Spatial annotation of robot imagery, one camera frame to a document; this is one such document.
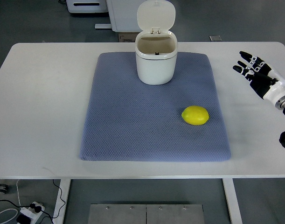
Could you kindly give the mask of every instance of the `power strip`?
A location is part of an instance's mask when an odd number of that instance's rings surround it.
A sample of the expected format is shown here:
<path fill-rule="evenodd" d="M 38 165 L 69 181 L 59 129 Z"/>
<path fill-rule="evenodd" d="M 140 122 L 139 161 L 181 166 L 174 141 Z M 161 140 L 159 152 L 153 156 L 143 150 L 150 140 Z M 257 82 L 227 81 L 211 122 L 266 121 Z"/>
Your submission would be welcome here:
<path fill-rule="evenodd" d="M 22 214 L 18 216 L 17 222 L 18 224 L 35 224 L 44 210 L 45 207 L 41 203 L 33 202 L 28 209 L 25 207 L 21 208 L 20 212 Z"/>

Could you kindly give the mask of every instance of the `blue mat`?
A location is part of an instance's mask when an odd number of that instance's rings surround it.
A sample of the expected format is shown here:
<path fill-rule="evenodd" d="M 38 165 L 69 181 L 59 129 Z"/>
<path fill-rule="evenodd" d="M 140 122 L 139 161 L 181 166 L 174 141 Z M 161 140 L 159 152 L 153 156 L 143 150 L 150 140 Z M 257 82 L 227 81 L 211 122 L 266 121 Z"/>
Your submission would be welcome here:
<path fill-rule="evenodd" d="M 190 105 L 210 115 L 202 126 L 181 118 Z M 170 82 L 147 85 L 135 52 L 99 56 L 83 129 L 80 158 L 88 161 L 224 161 L 230 158 L 209 59 L 179 52 Z"/>

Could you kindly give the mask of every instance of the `trash can lid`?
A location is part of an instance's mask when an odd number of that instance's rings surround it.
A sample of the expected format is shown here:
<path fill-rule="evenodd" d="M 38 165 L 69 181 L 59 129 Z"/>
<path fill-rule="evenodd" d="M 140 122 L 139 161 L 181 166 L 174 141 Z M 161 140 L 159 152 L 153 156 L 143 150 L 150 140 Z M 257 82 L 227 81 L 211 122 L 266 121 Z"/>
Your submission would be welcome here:
<path fill-rule="evenodd" d="M 174 25 L 175 8 L 166 0 L 147 0 L 137 11 L 137 22 L 140 29 L 150 31 L 160 28 L 161 31 L 169 30 Z"/>

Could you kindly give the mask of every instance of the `lemon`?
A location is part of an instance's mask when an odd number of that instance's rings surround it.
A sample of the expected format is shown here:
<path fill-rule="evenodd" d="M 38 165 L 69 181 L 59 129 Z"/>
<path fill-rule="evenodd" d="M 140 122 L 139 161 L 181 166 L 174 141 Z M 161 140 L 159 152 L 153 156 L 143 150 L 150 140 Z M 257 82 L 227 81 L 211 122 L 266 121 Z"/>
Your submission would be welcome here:
<path fill-rule="evenodd" d="M 189 106 L 183 111 L 181 117 L 188 124 L 203 125 L 208 121 L 209 113 L 202 106 Z"/>

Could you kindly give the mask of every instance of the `white cable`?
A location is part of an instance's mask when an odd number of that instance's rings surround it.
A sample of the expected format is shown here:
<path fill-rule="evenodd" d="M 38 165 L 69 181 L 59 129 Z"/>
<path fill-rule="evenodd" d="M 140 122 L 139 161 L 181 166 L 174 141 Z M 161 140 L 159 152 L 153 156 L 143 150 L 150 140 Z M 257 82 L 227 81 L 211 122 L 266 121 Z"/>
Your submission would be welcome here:
<path fill-rule="evenodd" d="M 19 197 L 19 190 L 18 190 L 18 181 L 19 180 L 17 180 L 16 187 L 17 187 L 17 194 L 18 194 L 19 205 L 21 206 L 21 204 L 20 204 L 20 197 Z"/>
<path fill-rule="evenodd" d="M 17 210 L 17 209 L 5 209 L 5 210 L 1 211 L 0 214 L 3 213 L 3 212 L 5 212 L 5 211 L 9 211 L 9 210 L 14 210 L 14 211 L 16 211 L 15 216 L 14 216 L 13 218 L 11 218 L 11 219 L 9 219 L 9 220 L 3 222 L 3 223 L 0 223 L 0 224 L 8 223 L 9 221 L 11 221 L 12 219 L 14 219 L 14 218 L 17 216 L 17 214 L 18 214 L 18 210 Z"/>

